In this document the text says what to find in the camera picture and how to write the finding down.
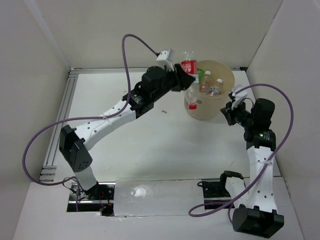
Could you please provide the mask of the red label water bottle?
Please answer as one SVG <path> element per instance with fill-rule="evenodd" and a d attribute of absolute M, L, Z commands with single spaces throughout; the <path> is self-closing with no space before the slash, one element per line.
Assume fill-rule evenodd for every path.
<path fill-rule="evenodd" d="M 194 51 L 188 50 L 182 54 L 183 58 L 180 63 L 183 71 L 189 76 L 188 86 L 185 90 L 185 100 L 187 109 L 195 110 L 197 108 L 198 91 L 199 91 L 199 74 L 198 62 Z"/>

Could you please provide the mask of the green plastic bottle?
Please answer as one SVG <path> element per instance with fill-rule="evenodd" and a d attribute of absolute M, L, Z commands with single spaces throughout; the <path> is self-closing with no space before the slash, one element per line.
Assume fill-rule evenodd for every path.
<path fill-rule="evenodd" d="M 198 73 L 198 80 L 200 82 L 205 74 L 205 71 L 199 68 L 197 73 Z"/>

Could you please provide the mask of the blue white label bottle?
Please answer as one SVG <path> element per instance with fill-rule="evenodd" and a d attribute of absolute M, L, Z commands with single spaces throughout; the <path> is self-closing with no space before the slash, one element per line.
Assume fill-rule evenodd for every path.
<path fill-rule="evenodd" d="M 223 93 L 224 90 L 224 85 L 223 85 L 223 80 L 218 78 L 216 82 L 210 87 L 209 89 L 209 95 L 210 96 L 219 96 Z"/>

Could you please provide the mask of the clear bottle white cap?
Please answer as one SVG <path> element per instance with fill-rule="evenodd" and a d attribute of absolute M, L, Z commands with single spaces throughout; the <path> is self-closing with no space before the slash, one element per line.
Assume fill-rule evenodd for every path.
<path fill-rule="evenodd" d="M 200 80 L 199 91 L 203 94 L 207 94 L 210 89 L 211 82 L 211 72 L 206 70 L 203 74 L 203 77 Z"/>

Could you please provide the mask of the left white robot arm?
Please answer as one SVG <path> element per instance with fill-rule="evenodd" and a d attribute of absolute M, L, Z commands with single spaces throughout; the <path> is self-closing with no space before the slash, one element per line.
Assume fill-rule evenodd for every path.
<path fill-rule="evenodd" d="M 150 111 L 155 102 L 168 92 L 185 91 L 194 81 L 195 78 L 185 73 L 180 64 L 175 64 L 172 71 L 159 66 L 149 67 L 134 88 L 98 119 L 75 128 L 65 125 L 61 129 L 59 151 L 72 169 L 86 199 L 96 199 L 102 190 L 91 168 L 93 159 L 89 151 L 95 144 Z"/>

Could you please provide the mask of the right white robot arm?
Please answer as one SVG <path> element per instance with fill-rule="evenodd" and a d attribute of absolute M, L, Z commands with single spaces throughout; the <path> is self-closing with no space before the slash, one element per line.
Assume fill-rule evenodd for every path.
<path fill-rule="evenodd" d="M 250 184 L 245 186 L 240 173 L 225 171 L 218 190 L 223 196 L 236 199 L 232 215 L 233 230 L 265 239 L 271 238 L 285 223 L 278 213 L 273 191 L 273 169 L 276 135 L 270 129 L 275 104 L 267 99 L 255 101 L 251 111 L 241 102 L 233 107 L 228 102 L 220 111 L 228 125 L 244 128 L 244 140 L 249 158 Z"/>

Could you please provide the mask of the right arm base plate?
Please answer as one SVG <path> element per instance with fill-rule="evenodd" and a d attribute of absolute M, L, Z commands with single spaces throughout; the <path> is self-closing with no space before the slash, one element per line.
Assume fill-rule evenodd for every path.
<path fill-rule="evenodd" d="M 216 209 L 234 198 L 225 188 L 226 179 L 222 174 L 219 179 L 204 179 L 197 183 L 202 189 L 204 203 L 207 204 L 205 210 Z"/>

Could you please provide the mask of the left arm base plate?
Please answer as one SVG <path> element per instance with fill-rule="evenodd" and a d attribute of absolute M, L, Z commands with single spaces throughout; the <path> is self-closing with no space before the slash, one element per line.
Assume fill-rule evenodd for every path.
<path fill-rule="evenodd" d="M 115 186 L 115 182 L 100 182 L 97 193 L 89 196 L 82 188 L 77 193 L 78 186 L 75 182 L 72 183 L 67 187 L 69 197 L 66 211 L 69 213 L 94 212 L 104 217 L 113 217 Z"/>

